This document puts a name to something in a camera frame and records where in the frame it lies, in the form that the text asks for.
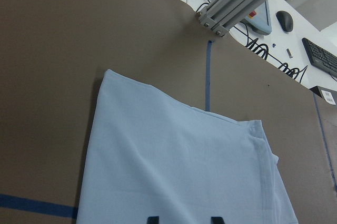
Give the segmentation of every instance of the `black keyboard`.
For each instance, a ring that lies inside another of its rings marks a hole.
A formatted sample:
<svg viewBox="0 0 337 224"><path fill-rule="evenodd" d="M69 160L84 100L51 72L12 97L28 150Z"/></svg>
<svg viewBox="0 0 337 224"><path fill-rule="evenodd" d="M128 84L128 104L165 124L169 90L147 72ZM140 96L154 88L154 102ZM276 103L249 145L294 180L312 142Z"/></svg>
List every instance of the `black keyboard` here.
<svg viewBox="0 0 337 224"><path fill-rule="evenodd" d="M310 63L337 77L337 57L306 38L302 38L302 42Z"/></svg>

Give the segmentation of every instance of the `black mouse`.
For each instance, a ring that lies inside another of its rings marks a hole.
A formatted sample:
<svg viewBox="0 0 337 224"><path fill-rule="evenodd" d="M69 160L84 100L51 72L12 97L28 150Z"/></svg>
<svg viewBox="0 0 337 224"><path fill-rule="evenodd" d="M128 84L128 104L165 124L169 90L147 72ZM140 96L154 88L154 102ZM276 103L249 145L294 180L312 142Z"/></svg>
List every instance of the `black mouse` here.
<svg viewBox="0 0 337 224"><path fill-rule="evenodd" d="M282 29L285 32L293 31L294 21L293 21L293 18L291 17L291 15L288 12L278 11L276 13L276 17L279 20L279 23L280 23Z"/></svg>

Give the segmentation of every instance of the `white label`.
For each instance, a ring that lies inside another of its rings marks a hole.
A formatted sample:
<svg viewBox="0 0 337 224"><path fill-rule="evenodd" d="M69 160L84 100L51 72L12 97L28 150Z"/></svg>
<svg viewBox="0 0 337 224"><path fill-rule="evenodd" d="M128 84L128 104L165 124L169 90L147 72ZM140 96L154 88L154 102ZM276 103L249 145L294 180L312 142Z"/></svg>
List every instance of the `white label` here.
<svg viewBox="0 0 337 224"><path fill-rule="evenodd" d="M326 102L328 102L328 103L330 103L332 105L336 105L336 102L333 99L331 92L322 90L322 94L323 94L324 99L326 100Z"/></svg>

